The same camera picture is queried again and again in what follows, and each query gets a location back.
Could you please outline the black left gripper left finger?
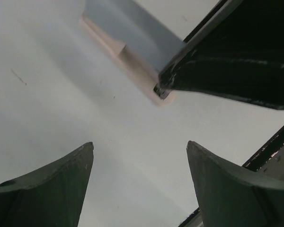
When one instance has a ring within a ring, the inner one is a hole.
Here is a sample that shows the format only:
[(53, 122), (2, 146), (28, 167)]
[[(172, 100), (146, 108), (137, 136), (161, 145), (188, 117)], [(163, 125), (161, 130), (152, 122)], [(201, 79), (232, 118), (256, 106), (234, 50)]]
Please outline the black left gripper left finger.
[(64, 157), (0, 183), (0, 227), (76, 227), (93, 166), (87, 142)]

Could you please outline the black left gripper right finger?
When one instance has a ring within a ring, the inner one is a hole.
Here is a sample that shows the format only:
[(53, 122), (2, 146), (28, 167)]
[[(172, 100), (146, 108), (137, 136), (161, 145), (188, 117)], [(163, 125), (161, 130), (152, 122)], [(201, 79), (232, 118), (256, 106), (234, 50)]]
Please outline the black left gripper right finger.
[(194, 141), (186, 147), (206, 227), (284, 227), (284, 181), (221, 158)]

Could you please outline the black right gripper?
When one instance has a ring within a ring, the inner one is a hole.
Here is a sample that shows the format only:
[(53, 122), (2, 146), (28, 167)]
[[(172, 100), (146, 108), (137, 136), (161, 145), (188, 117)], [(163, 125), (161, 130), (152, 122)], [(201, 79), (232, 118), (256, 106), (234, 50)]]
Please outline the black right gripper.
[[(284, 181), (284, 126), (241, 167)], [(199, 206), (182, 226), (204, 227)]]

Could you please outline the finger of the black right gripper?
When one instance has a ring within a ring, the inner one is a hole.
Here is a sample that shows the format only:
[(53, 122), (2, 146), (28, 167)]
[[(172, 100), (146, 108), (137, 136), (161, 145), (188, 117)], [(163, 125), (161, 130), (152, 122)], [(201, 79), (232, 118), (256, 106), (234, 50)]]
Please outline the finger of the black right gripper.
[(284, 0), (221, 0), (185, 42), (162, 88), (284, 110)]

